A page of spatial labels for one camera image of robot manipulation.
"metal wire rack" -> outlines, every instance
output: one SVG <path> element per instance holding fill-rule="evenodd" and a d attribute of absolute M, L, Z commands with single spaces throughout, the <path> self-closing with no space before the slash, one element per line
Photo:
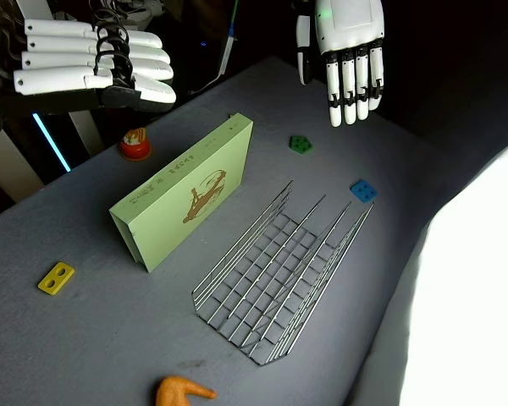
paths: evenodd
<path fill-rule="evenodd" d="M 350 203 L 319 235 L 283 213 L 292 182 L 275 197 L 192 292 L 196 313 L 265 365 L 288 355 L 371 212 L 342 233 Z"/>

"yellow toy brick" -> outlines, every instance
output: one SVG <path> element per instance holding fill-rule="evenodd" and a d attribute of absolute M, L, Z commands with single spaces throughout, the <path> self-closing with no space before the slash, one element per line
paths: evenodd
<path fill-rule="evenodd" d="M 52 270 L 38 283 L 37 287 L 46 294 L 55 295 L 64 286 L 64 284 L 75 273 L 75 269 L 59 262 Z"/>

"table surface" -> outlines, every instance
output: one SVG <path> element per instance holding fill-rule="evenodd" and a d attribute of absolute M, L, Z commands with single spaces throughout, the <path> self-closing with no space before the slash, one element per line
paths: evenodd
<path fill-rule="evenodd" d="M 110 148 L 3 213 L 0 405 L 151 405 L 172 374 L 214 388 L 215 405 L 341 405 L 422 228 L 414 205 L 434 151 L 376 114 L 331 128 L 326 91 L 267 59 L 149 125 L 144 162 Z M 147 274 L 109 207 L 234 112 L 254 121 L 242 185 Z M 292 135 L 313 150 L 293 152 Z M 291 179 L 293 218 L 327 194 L 318 232 L 350 200 L 350 222 L 365 209 L 349 191 L 359 178 L 378 191 L 371 216 L 292 354 L 257 366 L 196 316 L 192 289 Z M 52 297 L 36 285 L 58 261 L 76 273 Z"/>

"green box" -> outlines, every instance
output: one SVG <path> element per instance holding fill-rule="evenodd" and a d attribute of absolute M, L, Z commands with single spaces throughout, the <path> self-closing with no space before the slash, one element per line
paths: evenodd
<path fill-rule="evenodd" d="M 252 121 L 235 114 L 109 209 L 148 272 L 239 186 L 251 132 Z"/>

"brown illustration on box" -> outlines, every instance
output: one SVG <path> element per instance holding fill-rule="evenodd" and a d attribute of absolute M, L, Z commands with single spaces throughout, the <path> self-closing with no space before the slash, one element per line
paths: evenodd
<path fill-rule="evenodd" d="M 226 172 L 222 170 L 215 171 L 203 179 L 202 184 L 192 189 L 192 202 L 190 210 L 183 219 L 183 223 L 194 220 L 201 216 L 211 204 L 220 196 L 225 186 Z"/>

